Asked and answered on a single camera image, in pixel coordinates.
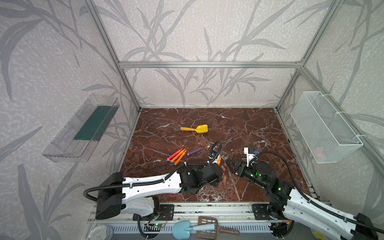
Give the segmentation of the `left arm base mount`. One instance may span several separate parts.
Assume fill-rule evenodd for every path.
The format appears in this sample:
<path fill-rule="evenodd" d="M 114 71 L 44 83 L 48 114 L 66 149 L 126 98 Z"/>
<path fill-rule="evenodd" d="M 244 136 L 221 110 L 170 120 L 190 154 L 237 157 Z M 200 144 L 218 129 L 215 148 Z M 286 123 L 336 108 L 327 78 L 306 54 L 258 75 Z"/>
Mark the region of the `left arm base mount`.
<path fill-rule="evenodd" d="M 138 214 L 133 215 L 133 221 L 140 220 L 142 221 L 150 221 L 150 220 L 160 220 L 160 221 L 169 221 L 173 220 L 175 213 L 175 205 L 173 204 L 160 204 L 160 208 L 155 210 L 154 213 L 142 217 Z"/>

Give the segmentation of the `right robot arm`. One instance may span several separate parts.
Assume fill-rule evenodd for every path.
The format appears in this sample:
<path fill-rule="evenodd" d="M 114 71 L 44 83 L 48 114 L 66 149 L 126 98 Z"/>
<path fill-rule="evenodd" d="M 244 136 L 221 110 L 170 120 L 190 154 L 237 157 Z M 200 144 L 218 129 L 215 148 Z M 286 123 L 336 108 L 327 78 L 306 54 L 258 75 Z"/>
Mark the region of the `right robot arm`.
<path fill-rule="evenodd" d="M 383 233 L 369 217 L 336 210 L 279 180 L 266 162 L 254 168 L 242 161 L 227 161 L 232 174 L 263 188 L 271 200 L 267 211 L 271 218 L 292 220 L 315 230 L 331 240 L 377 240 Z"/>

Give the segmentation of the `light blue toy shovel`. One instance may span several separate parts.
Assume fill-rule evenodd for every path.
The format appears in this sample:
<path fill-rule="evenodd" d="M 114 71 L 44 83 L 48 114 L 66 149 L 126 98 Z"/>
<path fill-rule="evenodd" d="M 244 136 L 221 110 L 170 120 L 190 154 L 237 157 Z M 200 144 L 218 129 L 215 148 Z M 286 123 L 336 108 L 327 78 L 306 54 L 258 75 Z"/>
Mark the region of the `light blue toy shovel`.
<path fill-rule="evenodd" d="M 191 226 L 190 221 L 180 221 L 173 226 L 172 234 L 176 240 L 187 240 L 190 238 L 191 231 L 213 231 L 215 229 L 215 224 Z"/>

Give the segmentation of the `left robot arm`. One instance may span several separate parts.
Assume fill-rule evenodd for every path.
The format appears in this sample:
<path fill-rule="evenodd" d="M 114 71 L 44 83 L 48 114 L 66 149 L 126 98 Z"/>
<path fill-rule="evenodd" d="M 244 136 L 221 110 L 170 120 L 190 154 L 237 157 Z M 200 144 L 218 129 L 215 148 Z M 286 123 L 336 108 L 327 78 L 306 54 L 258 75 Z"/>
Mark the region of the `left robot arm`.
<path fill-rule="evenodd" d="M 83 195 L 96 202 L 96 220 L 116 217 L 122 211 L 147 217 L 160 212 L 158 195 L 196 194 L 205 185 L 215 187 L 222 180 L 223 170 L 216 163 L 184 164 L 168 174 L 145 178 L 123 177 L 116 172 Z"/>

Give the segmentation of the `aluminium front rail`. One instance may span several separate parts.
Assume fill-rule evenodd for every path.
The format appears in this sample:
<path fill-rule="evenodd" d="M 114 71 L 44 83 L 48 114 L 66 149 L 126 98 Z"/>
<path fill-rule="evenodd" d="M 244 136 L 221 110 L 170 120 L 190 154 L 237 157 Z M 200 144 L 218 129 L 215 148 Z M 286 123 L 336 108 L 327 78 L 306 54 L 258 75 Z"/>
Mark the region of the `aluminium front rail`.
<path fill-rule="evenodd" d="M 175 213 L 173 220 L 169 220 L 168 224 L 177 221 L 189 220 L 193 223 L 198 221 L 198 217 L 214 217 L 219 223 L 278 223 L 287 220 L 255 220 L 252 212 L 252 204 L 261 204 L 268 202 L 169 202 L 160 204 L 175 205 Z M 315 219 L 320 217 L 320 210 L 306 201 L 299 201 L 295 207 L 285 207 L 287 217 L 293 217 L 293 220 L 299 220 L 303 223 L 306 217 Z M 96 205 L 92 208 L 91 214 L 87 218 L 87 224 L 93 223 L 110 223 L 110 224 L 133 224 L 133 214 L 128 211 L 122 211 L 118 216 L 107 220 L 96 220 Z"/>

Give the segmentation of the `clear round lid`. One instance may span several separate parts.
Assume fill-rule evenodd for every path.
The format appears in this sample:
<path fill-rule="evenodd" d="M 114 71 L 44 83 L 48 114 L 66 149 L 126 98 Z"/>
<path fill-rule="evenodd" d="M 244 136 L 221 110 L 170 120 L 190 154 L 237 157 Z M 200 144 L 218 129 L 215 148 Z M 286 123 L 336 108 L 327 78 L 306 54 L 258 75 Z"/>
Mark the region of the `clear round lid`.
<path fill-rule="evenodd" d="M 111 240 L 113 228 L 108 225 L 98 225 L 87 235 L 86 240 Z"/>

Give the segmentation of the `clear plastic wall bin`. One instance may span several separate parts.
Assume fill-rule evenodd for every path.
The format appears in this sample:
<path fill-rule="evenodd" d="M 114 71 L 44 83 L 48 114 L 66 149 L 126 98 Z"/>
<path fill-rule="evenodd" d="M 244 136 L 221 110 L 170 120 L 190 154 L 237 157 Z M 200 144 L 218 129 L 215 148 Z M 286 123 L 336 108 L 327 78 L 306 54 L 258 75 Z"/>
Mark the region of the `clear plastic wall bin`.
<path fill-rule="evenodd" d="M 117 97 L 90 94 L 42 155 L 54 163 L 86 163 L 120 107 Z"/>

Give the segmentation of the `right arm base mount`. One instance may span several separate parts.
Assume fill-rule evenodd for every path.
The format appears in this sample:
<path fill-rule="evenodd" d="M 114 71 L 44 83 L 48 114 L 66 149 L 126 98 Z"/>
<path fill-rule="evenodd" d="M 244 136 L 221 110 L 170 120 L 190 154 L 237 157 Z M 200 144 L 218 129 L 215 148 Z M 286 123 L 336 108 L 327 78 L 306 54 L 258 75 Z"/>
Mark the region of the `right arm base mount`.
<path fill-rule="evenodd" d="M 255 220 L 286 220 L 283 212 L 278 210 L 274 204 L 252 204 L 252 212 L 254 214 Z"/>

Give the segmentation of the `brown toy spatula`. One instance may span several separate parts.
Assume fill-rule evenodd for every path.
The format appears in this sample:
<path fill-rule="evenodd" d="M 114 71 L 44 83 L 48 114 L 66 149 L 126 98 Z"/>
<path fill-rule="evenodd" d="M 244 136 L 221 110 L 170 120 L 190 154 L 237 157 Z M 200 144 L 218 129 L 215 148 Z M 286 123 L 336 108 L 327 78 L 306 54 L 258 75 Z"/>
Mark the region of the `brown toy spatula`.
<path fill-rule="evenodd" d="M 198 225 L 205 226 L 202 230 L 197 230 L 197 238 L 203 240 L 215 240 L 217 235 L 220 234 L 229 234 L 234 236 L 239 236 L 239 230 L 223 228 L 219 225 L 219 222 L 216 218 L 213 217 L 204 217 L 200 216 L 198 218 Z"/>

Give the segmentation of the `orange highlighter pen upper group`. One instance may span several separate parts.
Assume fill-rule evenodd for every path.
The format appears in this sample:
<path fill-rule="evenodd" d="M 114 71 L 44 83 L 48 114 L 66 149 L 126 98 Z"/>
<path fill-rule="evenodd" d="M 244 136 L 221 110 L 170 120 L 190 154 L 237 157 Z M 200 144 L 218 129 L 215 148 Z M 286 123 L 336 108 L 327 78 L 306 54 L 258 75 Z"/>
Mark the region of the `orange highlighter pen upper group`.
<path fill-rule="evenodd" d="M 186 149 L 183 149 L 182 151 L 180 151 L 177 155 L 175 155 L 173 158 L 172 158 L 172 162 L 175 162 L 177 159 L 180 158 L 180 156 L 186 151 Z"/>

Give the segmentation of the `yellow toy shovel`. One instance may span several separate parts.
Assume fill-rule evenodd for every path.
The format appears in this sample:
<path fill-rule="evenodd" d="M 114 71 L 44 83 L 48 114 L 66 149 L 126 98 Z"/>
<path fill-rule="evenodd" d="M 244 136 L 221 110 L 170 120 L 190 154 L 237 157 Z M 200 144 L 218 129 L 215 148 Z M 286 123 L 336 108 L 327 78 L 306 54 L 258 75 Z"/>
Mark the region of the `yellow toy shovel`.
<path fill-rule="evenodd" d="M 187 127 L 181 127 L 181 131 L 189 131 L 189 132 L 196 132 L 198 134 L 207 133 L 208 132 L 208 125 L 200 125 L 196 128 L 187 128 Z"/>

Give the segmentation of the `purple highlighter pen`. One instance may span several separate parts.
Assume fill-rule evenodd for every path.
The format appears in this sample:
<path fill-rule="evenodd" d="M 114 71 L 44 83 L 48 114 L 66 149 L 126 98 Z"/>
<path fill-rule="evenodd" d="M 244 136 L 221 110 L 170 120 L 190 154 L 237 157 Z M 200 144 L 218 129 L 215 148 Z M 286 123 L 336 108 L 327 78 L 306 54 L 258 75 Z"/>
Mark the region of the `purple highlighter pen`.
<path fill-rule="evenodd" d="M 191 151 L 191 152 L 188 152 L 187 155 L 188 155 L 188 156 L 192 156 L 192 155 L 194 155 L 194 154 L 196 154 L 196 153 L 199 153 L 199 152 L 202 151 L 203 149 L 204 149 L 204 147 L 200 147 L 200 148 L 198 148 L 198 149 L 196 149 L 196 150 L 193 150 L 193 151 Z"/>

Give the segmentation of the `pink highlighter pen upper group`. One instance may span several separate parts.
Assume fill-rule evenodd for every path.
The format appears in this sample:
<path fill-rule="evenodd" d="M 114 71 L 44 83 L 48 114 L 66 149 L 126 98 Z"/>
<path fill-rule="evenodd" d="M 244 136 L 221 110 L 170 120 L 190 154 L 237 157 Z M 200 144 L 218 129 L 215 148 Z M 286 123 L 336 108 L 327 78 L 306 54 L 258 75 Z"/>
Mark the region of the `pink highlighter pen upper group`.
<path fill-rule="evenodd" d="M 169 161 L 174 161 L 174 158 L 175 158 L 176 156 L 178 156 L 183 150 L 184 150 L 184 149 L 180 149 L 180 150 L 178 150 L 177 152 L 175 152 L 174 154 L 172 154 L 170 157 L 168 157 L 167 160 L 169 160 Z"/>

